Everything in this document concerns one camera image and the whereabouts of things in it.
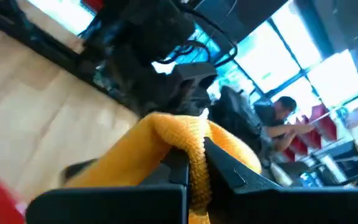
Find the man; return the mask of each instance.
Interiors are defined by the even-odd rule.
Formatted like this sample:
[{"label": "man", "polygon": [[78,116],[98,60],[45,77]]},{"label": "man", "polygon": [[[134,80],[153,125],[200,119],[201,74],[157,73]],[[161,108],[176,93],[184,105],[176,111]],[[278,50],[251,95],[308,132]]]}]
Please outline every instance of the man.
[{"label": "man", "polygon": [[274,104],[260,101],[254,109],[264,125],[266,133],[274,140],[275,150],[284,151],[296,134],[304,134],[313,129],[308,124],[284,124],[285,119],[295,111],[296,101],[289,96],[280,97]]}]

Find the yellow cloth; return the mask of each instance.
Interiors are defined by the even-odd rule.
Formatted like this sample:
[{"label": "yellow cloth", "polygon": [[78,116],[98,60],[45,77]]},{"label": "yellow cloth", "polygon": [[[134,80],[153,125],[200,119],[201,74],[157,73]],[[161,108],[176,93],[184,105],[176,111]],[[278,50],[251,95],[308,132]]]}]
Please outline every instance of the yellow cloth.
[{"label": "yellow cloth", "polygon": [[157,168],[172,146],[190,158],[189,223],[208,223],[211,200],[204,137],[253,171],[261,166],[254,152],[217,124],[192,116],[152,113],[139,121],[97,162],[70,179],[65,187],[118,187],[140,184]]}]

